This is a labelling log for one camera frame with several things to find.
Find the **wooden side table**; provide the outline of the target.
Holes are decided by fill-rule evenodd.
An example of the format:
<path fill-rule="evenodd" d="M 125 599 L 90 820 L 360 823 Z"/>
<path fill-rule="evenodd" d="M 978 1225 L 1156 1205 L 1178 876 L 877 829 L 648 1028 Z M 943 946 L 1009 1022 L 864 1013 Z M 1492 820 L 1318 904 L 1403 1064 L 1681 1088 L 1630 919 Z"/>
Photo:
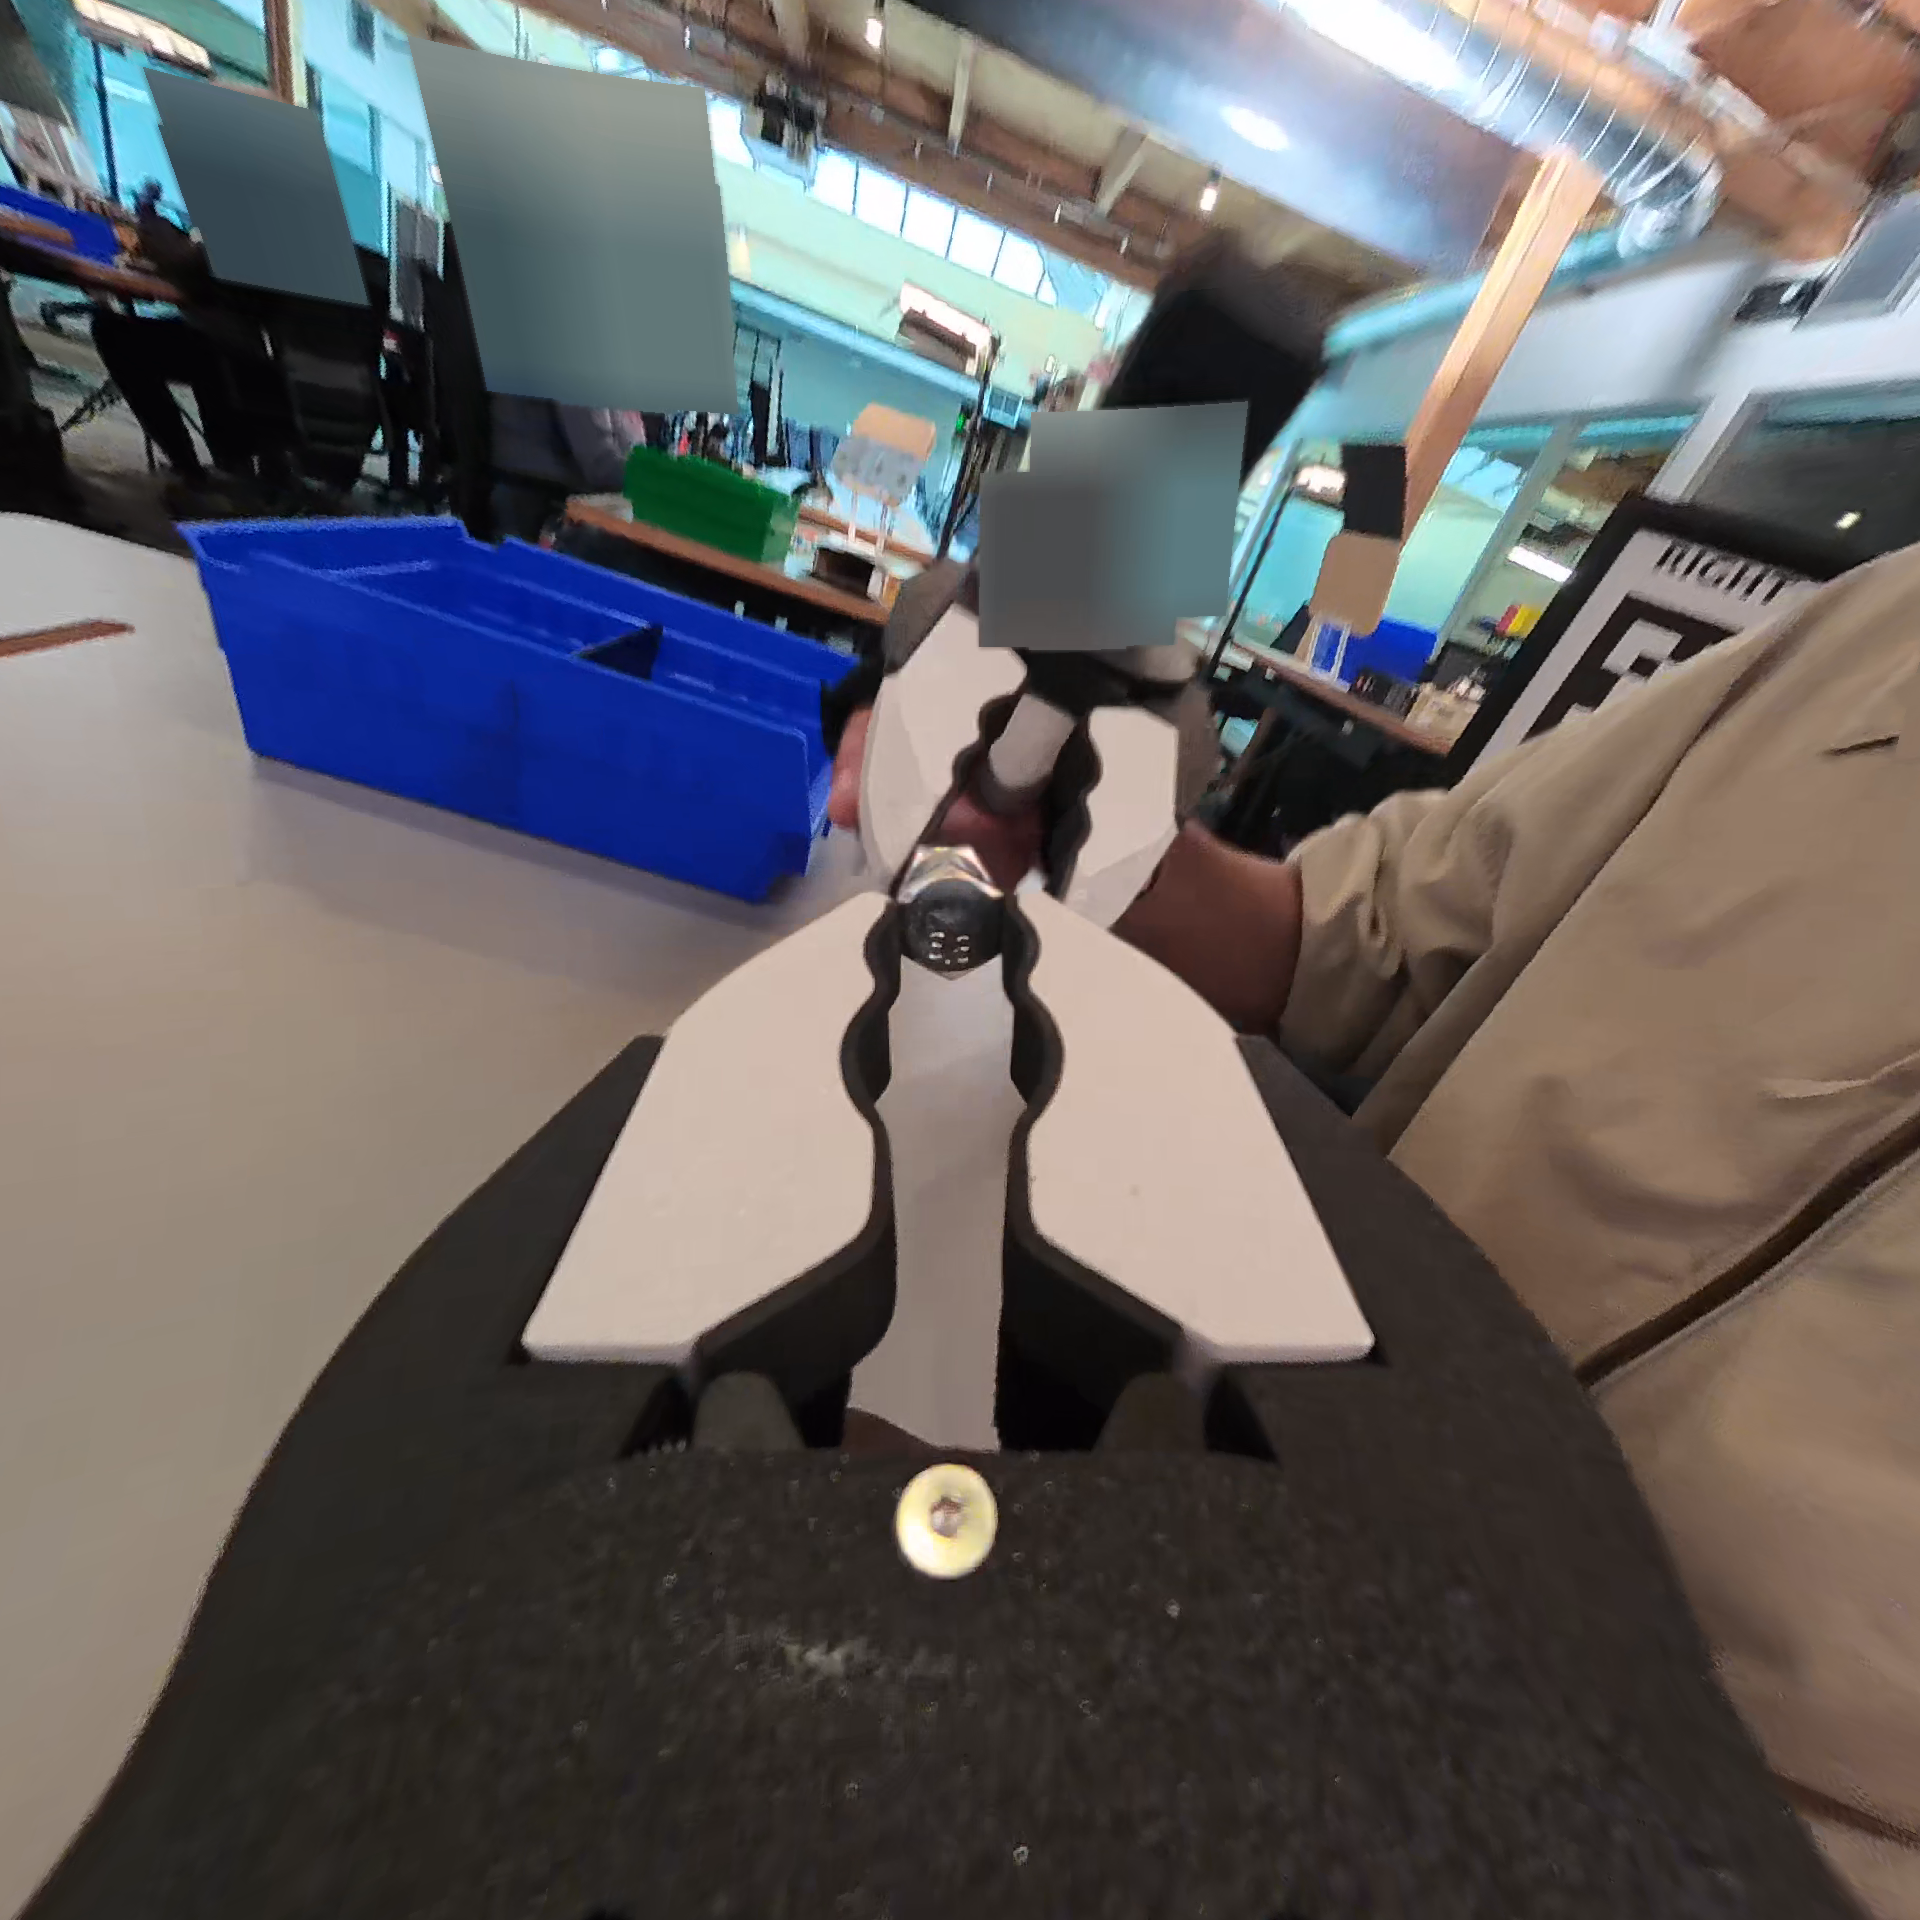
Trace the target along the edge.
<path fill-rule="evenodd" d="M 570 496 L 552 547 L 568 559 L 802 636 L 877 635 L 891 614 L 890 605 L 871 593 L 840 589 L 808 572 L 796 575 L 784 564 L 741 559 L 709 543 L 634 521 L 627 503 L 610 493 Z"/>

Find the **green crate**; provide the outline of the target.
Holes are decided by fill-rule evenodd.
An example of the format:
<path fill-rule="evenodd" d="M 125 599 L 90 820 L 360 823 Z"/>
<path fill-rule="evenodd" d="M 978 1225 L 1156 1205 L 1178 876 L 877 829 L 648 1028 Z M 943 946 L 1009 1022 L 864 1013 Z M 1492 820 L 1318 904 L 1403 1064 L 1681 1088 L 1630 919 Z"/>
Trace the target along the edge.
<path fill-rule="evenodd" d="M 733 560 L 784 568 L 799 507 L 790 493 L 701 456 L 627 451 L 621 496 L 636 523 Z"/>

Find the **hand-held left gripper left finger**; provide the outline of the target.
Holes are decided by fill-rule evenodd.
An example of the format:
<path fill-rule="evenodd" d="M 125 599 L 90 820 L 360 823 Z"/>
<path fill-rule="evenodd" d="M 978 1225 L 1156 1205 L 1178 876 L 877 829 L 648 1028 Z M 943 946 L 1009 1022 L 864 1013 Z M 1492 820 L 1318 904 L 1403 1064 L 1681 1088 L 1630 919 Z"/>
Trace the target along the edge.
<path fill-rule="evenodd" d="M 894 923 L 853 895 L 674 1021 L 523 1325 L 528 1361 L 753 1374 L 799 1407 L 851 1381 L 895 1304 L 876 1112 Z"/>

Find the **blue bin with black divider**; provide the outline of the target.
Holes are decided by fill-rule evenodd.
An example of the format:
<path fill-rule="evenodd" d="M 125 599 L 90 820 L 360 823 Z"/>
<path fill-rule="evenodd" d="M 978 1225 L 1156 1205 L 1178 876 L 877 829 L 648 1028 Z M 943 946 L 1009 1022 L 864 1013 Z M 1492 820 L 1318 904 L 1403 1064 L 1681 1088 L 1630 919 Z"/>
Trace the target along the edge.
<path fill-rule="evenodd" d="M 179 535 L 254 756 L 731 901 L 803 875 L 851 656 L 452 518 Z"/>

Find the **person's right hand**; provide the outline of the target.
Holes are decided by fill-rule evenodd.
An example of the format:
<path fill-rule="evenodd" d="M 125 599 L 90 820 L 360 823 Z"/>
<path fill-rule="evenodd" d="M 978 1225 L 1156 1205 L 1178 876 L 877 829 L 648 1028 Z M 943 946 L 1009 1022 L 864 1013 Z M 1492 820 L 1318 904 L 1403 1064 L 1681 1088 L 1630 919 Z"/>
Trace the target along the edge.
<path fill-rule="evenodd" d="M 861 768 L 871 707 L 851 708 L 840 728 L 828 786 L 828 827 L 864 843 Z M 1043 819 L 1036 808 L 995 814 L 972 790 L 950 798 L 930 831 L 932 848 L 965 851 L 1002 893 L 1014 893 L 1042 861 Z"/>

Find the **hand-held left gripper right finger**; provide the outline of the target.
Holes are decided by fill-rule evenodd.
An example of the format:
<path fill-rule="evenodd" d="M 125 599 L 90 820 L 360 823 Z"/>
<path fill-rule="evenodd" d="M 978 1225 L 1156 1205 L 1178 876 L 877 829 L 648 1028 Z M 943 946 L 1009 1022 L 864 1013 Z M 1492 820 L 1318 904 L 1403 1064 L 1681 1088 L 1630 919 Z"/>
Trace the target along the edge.
<path fill-rule="evenodd" d="M 1343 1367 L 1376 1332 L 1235 1032 L 1042 893 L 1005 911 L 1014 1011 L 1002 1344 L 1106 1414 L 1147 1374 Z"/>

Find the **printed tag sign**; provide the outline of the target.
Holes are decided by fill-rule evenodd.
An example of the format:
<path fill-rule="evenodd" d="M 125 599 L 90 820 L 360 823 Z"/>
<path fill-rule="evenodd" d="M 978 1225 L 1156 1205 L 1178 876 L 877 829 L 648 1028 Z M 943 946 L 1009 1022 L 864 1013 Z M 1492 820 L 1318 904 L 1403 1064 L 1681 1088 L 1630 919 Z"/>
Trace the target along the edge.
<path fill-rule="evenodd" d="M 1799 607 L 1851 567 L 1836 536 L 1628 496 L 1459 733 L 1445 782 Z"/>

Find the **steel hex bolt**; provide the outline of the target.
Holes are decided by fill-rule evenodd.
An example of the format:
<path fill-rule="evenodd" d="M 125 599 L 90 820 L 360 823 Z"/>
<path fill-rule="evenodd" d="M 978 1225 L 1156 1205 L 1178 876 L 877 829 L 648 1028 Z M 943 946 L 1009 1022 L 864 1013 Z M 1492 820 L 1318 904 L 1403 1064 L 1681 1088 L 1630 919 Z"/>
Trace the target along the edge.
<path fill-rule="evenodd" d="M 1005 898 L 937 888 L 897 909 L 901 960 L 937 978 L 962 978 L 1000 959 Z"/>

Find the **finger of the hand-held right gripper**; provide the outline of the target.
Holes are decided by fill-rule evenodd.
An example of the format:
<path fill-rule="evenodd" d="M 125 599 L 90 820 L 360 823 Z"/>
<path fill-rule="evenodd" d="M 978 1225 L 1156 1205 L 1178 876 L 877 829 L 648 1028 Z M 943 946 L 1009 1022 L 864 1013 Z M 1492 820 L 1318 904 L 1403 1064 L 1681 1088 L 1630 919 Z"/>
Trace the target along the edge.
<path fill-rule="evenodd" d="M 962 607 L 880 678 L 858 763 L 858 838 L 884 893 L 934 843 L 986 747 L 988 719 L 1019 692 L 1019 653 L 984 644 Z"/>
<path fill-rule="evenodd" d="M 1181 701 L 1036 697 L 1047 767 L 1036 774 L 1045 898 L 1113 928 L 1161 866 L 1180 829 Z"/>

